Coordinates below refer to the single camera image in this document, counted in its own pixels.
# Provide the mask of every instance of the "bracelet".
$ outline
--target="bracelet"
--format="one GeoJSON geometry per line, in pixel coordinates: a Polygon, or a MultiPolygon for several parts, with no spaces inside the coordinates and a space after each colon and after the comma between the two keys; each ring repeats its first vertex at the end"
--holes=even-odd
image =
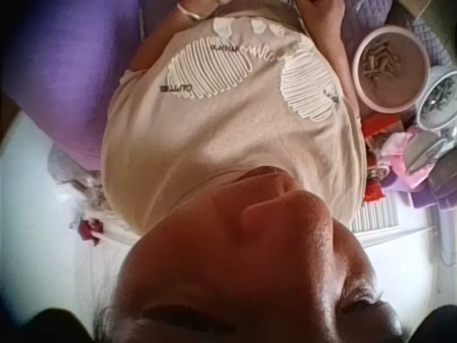
{"type": "Polygon", "coordinates": [[[202,16],[199,16],[198,14],[195,14],[195,13],[192,13],[192,12],[189,12],[187,11],[184,7],[182,7],[182,5],[179,3],[176,4],[176,8],[182,13],[184,14],[185,16],[188,16],[190,19],[192,19],[193,21],[203,21],[205,20],[205,18],[203,18],[202,16]]]}

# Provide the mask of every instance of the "purple pillow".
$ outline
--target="purple pillow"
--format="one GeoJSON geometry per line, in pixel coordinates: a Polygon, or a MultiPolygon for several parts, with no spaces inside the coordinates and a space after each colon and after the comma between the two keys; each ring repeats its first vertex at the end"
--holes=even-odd
{"type": "Polygon", "coordinates": [[[2,86],[58,147],[99,170],[108,105],[139,44],[139,0],[35,0],[6,48],[2,86]]]}

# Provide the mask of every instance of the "eye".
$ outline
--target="eye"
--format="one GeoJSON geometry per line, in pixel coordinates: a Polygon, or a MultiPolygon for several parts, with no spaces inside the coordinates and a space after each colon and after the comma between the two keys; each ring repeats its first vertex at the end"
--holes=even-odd
{"type": "Polygon", "coordinates": [[[359,311],[362,311],[362,310],[364,310],[367,307],[370,307],[372,305],[374,305],[374,303],[369,301],[369,300],[367,300],[367,299],[359,300],[357,302],[354,302],[354,303],[344,307],[342,312],[343,312],[343,314],[352,313],[352,312],[359,312],[359,311]]]}
{"type": "Polygon", "coordinates": [[[381,294],[377,297],[366,295],[363,297],[357,297],[356,301],[346,305],[341,311],[343,314],[348,314],[352,312],[363,311],[369,307],[375,306],[377,304],[382,304],[381,294]]]}
{"type": "Polygon", "coordinates": [[[235,327],[232,324],[183,305],[154,307],[144,312],[144,316],[171,327],[179,327],[202,334],[230,335],[235,332],[235,327]]]}

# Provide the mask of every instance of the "white graphic print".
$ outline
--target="white graphic print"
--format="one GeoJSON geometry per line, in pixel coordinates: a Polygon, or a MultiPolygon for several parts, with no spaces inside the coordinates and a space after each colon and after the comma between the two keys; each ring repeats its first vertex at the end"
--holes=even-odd
{"type": "Polygon", "coordinates": [[[251,19],[251,25],[255,34],[262,34],[266,30],[266,24],[260,19],[251,19]]]}
{"type": "Polygon", "coordinates": [[[282,25],[270,23],[270,24],[268,24],[268,27],[270,28],[270,31],[273,32],[273,34],[276,37],[284,37],[284,34],[286,34],[286,30],[284,29],[284,27],[282,25]]]}
{"type": "Polygon", "coordinates": [[[198,39],[169,62],[167,87],[180,98],[211,98],[235,88],[248,77],[253,71],[251,57],[276,59],[267,45],[237,47],[221,37],[198,39]]]}
{"type": "Polygon", "coordinates": [[[285,56],[281,94],[301,118],[318,122],[333,113],[335,101],[327,94],[337,94],[337,91],[328,69],[314,49],[309,39],[303,38],[294,54],[285,56]]]}
{"type": "Polygon", "coordinates": [[[213,30],[220,37],[229,39],[232,35],[231,22],[233,18],[214,18],[213,19],[213,30]]]}

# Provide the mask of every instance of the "hand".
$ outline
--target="hand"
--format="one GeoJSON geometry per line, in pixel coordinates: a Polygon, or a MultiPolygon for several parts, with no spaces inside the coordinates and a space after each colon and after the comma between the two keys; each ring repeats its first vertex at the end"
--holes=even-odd
{"type": "Polygon", "coordinates": [[[296,5],[306,30],[318,47],[341,40],[344,0],[296,0],[296,5]]]}
{"type": "Polygon", "coordinates": [[[207,18],[222,5],[226,5],[231,0],[180,0],[180,4],[187,11],[198,14],[203,18],[207,18]]]}

